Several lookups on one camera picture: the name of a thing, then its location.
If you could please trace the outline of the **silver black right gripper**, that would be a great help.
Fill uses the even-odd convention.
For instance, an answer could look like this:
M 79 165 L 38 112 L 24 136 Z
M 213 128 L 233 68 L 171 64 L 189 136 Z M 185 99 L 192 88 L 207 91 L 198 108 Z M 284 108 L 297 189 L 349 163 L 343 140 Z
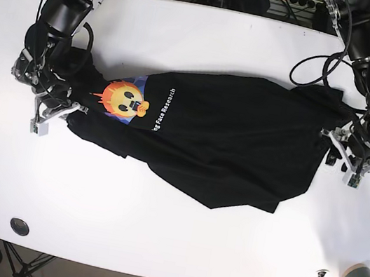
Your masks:
M 71 74 L 50 63 L 46 52 L 33 57 L 27 48 L 22 49 L 11 71 L 15 79 L 32 88 L 35 95 L 34 117 L 30 120 L 30 133 L 44 136 L 49 125 L 56 119 L 68 124 L 90 127 L 94 114 L 92 109 L 69 100 Z

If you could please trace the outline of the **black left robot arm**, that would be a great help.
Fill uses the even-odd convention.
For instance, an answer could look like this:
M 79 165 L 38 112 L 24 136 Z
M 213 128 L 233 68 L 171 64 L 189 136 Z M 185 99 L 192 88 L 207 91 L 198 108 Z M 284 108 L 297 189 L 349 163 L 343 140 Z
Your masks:
M 322 131 L 332 143 L 325 163 L 333 166 L 341 159 L 345 174 L 343 181 L 351 188 L 358 188 L 362 178 L 370 173 L 370 0 L 323 1 L 332 26 L 345 48 L 326 56 L 322 75 L 313 83 L 321 81 L 330 91 L 328 76 L 344 58 L 349 58 L 348 65 L 353 72 L 356 89 L 366 99 L 363 110 L 340 103 L 349 116 L 349 128 Z

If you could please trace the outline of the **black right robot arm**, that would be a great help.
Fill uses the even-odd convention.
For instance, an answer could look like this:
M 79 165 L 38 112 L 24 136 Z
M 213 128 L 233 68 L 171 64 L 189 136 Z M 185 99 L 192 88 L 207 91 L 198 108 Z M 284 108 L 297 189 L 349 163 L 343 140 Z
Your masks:
M 40 0 L 36 21 L 25 34 L 25 46 L 12 75 L 35 95 L 30 131 L 48 133 L 49 121 L 86 108 L 70 100 L 69 77 L 89 60 L 94 34 L 88 21 L 104 0 Z

